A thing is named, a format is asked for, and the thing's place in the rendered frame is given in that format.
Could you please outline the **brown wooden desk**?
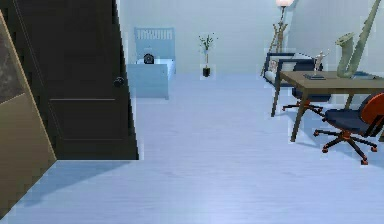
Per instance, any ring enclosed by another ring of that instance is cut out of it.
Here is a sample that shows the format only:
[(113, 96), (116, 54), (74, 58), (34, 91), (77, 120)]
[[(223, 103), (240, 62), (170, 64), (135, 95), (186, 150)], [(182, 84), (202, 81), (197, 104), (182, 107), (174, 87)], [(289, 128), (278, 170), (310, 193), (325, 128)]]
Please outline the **brown wooden desk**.
[(301, 123), (301, 118), (305, 111), (305, 102), (311, 94), (348, 94), (345, 109), (348, 109), (355, 94), (373, 94), (384, 91), (384, 79), (350, 79), (340, 78), (335, 71), (322, 71), (321, 76), (324, 80), (309, 80), (304, 77), (309, 71), (281, 71), (275, 78), (275, 96), (272, 104), (271, 116), (275, 116), (276, 106), (279, 98), (281, 81), (286, 80), (293, 87), (302, 92), (299, 109), (292, 129), (291, 142), (296, 140), (296, 136)]

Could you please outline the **framed picture with tan frame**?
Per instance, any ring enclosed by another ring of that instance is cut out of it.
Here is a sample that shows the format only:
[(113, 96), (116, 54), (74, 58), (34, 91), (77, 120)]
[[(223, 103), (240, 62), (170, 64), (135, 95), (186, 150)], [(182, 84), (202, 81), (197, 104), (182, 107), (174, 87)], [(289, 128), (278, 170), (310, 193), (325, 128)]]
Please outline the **framed picture with tan frame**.
[(14, 44), (3, 12), (0, 11), (0, 104), (24, 93), (19, 72)]

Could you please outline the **dark brown room door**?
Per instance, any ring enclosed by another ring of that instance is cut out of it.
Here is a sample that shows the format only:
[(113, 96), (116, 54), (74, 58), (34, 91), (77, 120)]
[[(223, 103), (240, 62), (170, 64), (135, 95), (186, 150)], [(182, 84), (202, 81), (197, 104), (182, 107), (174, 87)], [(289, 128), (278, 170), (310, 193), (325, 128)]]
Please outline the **dark brown room door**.
[(117, 0), (0, 0), (0, 11), (57, 159), (138, 159)]

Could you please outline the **floor lamp with wooden stand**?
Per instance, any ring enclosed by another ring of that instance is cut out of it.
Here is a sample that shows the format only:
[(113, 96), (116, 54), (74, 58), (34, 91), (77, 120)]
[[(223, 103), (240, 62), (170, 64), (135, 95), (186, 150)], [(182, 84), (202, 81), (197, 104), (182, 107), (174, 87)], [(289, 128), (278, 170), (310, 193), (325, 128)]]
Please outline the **floor lamp with wooden stand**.
[(291, 6), (295, 0), (275, 0), (278, 7), (281, 8), (280, 20), (277, 24), (273, 25), (274, 35), (270, 43), (269, 53), (281, 53), (283, 50), (284, 32), (287, 24), (284, 22), (285, 9)]

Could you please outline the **orange and navy office chair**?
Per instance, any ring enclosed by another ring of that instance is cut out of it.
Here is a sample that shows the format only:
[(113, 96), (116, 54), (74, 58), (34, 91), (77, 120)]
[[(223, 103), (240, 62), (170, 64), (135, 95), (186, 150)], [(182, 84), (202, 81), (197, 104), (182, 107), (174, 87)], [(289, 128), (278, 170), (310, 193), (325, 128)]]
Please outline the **orange and navy office chair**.
[(384, 128), (384, 92), (369, 95), (356, 110), (327, 110), (322, 121), (340, 130), (339, 133), (320, 129), (314, 131), (314, 136), (319, 134), (335, 136), (334, 140), (323, 146), (323, 153), (327, 153), (330, 147), (340, 142), (347, 142), (361, 157), (361, 164), (367, 165), (368, 158), (357, 142), (369, 145), (372, 152), (377, 151), (377, 145), (367, 141), (366, 138), (376, 137)]

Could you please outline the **silver figurine statue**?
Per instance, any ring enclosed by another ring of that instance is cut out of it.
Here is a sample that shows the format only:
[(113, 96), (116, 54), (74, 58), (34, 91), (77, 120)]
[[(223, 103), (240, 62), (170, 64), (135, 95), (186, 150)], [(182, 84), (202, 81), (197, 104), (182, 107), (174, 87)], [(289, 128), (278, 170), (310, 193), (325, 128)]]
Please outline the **silver figurine statue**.
[(310, 74), (305, 74), (304, 77), (310, 80), (324, 80), (324, 77), (318, 73), (320, 69), (320, 65), (322, 64), (322, 60), (326, 57), (326, 54), (321, 51), (315, 57), (314, 70)]

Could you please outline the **navy office chair orange base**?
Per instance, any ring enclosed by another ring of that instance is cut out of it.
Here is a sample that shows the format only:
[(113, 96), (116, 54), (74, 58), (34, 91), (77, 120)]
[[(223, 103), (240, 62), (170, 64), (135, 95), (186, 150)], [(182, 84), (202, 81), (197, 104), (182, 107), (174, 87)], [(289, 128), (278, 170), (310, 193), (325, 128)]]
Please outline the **navy office chair orange base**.
[[(303, 92), (297, 88), (291, 90), (292, 95), (297, 99), (295, 104), (285, 105), (282, 107), (282, 110), (285, 111), (288, 108), (299, 107), (301, 104), (301, 99)], [(313, 105), (313, 102), (325, 103), (328, 102), (331, 98), (330, 94), (309, 94), (304, 101), (304, 110), (311, 110), (312, 112), (322, 116), (322, 106)]]

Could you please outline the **green saxophone sculpture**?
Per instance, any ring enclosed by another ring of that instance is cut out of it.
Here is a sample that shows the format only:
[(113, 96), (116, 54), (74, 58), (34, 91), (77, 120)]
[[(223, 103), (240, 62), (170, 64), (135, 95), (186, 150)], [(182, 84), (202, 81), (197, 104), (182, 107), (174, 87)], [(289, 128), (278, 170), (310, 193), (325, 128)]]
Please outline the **green saxophone sculpture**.
[(352, 79), (355, 76), (380, 3), (381, 0), (374, 1), (368, 17), (364, 21), (357, 43), (353, 42), (353, 32), (346, 33), (335, 41), (335, 44), (342, 49), (341, 58), (337, 66), (338, 77)]

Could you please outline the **pale blue bed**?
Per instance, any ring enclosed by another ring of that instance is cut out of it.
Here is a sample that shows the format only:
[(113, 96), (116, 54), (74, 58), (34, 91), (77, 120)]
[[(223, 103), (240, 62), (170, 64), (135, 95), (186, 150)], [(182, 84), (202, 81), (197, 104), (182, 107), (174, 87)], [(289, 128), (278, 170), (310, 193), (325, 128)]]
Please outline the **pale blue bed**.
[[(176, 73), (175, 30), (173, 28), (135, 28), (137, 60), (127, 65), (129, 90), (135, 98), (169, 99), (169, 82)], [(153, 64), (144, 55), (154, 56)]]

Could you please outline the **potted plant in black pot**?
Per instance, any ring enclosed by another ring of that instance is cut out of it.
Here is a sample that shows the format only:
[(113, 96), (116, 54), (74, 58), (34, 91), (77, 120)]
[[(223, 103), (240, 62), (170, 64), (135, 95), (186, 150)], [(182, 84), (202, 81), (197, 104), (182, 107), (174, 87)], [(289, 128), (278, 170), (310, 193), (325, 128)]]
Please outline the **potted plant in black pot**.
[(205, 57), (205, 66), (203, 67), (203, 76), (209, 77), (210, 76), (210, 67), (209, 67), (209, 49), (211, 45), (213, 44), (214, 38), (208, 34), (206, 37), (199, 37), (200, 40), (200, 46), (203, 49), (204, 57)]

